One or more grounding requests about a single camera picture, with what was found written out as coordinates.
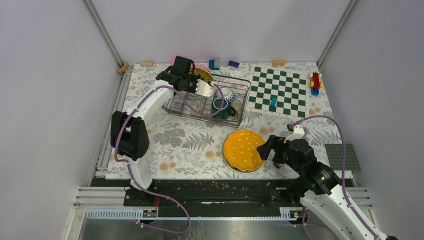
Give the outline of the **yellow dotted scalloped plate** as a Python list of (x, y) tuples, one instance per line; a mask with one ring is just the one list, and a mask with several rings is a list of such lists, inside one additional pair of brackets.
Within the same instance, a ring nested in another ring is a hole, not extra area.
[(246, 152), (247, 150), (257, 151), (257, 147), (264, 143), (265, 140), (262, 136), (252, 130), (237, 130), (226, 138), (223, 150), (234, 151), (234, 153), (236, 151)]

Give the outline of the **dark green mug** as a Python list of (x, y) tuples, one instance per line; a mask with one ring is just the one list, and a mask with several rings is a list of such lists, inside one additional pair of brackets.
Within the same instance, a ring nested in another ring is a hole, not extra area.
[(227, 118), (236, 115), (229, 101), (222, 97), (218, 97), (213, 100), (211, 113), (213, 114), (213, 118), (221, 120), (226, 120)]

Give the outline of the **yellow woven bamboo tray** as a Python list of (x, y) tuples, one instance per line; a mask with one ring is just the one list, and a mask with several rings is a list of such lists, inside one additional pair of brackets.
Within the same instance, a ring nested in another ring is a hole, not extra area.
[(195, 69), (194, 69), (194, 75), (198, 78), (198, 79), (201, 79), (202, 81), (204, 81), (204, 82), (206, 82), (206, 83), (210, 83), (211, 81), (213, 82), (214, 81), (214, 78), (213, 78), (213, 76), (208, 72), (208, 71), (206, 71), (206, 70), (204, 70), (204, 69), (201, 69), (201, 68), (198, 68), (198, 67), (196, 67)]

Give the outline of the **mint green flower plate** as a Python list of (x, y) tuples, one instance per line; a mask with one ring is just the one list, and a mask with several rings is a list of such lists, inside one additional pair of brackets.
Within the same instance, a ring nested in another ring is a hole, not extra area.
[(261, 160), (256, 150), (247, 150), (246, 152), (234, 152), (230, 150), (222, 150), (225, 164), (233, 171), (241, 174), (251, 174), (259, 170), (264, 161)]

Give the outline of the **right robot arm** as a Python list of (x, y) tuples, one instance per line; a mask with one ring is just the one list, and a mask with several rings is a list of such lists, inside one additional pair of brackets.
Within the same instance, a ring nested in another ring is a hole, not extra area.
[(302, 205), (320, 218), (341, 240), (394, 240), (382, 232), (343, 187), (342, 180), (326, 164), (317, 160), (305, 139), (289, 140), (271, 135), (256, 148), (262, 160), (274, 151), (273, 162), (286, 164), (299, 177), (287, 187), (287, 201)]

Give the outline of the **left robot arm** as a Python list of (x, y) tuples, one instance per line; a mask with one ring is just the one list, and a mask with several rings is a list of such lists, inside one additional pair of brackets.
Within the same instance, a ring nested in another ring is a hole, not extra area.
[(193, 60), (176, 56), (174, 63), (160, 72), (141, 100), (125, 111), (111, 116), (110, 144), (117, 163), (125, 163), (130, 184), (138, 189), (136, 199), (144, 206), (152, 204), (155, 192), (150, 185), (153, 178), (145, 155), (150, 140), (147, 124), (161, 106), (182, 91), (195, 93), (199, 79), (194, 74)]

